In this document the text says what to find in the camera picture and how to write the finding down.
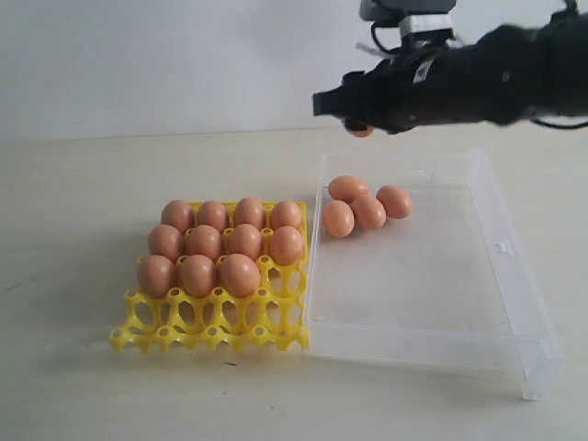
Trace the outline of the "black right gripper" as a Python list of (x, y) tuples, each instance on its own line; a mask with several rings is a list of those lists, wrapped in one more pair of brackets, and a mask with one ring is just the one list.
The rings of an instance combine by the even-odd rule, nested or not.
[(343, 75), (335, 89), (312, 95), (314, 117), (344, 119), (344, 127), (371, 126), (399, 133), (420, 126), (476, 123), (478, 121), (478, 50), (422, 49), (394, 61), (382, 61), (373, 70)]

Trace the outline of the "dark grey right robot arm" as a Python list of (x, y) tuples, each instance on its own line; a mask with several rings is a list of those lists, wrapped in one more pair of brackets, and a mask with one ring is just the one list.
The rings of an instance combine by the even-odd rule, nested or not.
[(349, 130), (396, 134), (418, 126), (587, 114), (587, 16), (563, 9), (542, 28), (505, 24), (452, 47), (450, 29), (404, 31), (401, 46), (371, 71), (346, 73), (312, 97), (316, 116)]

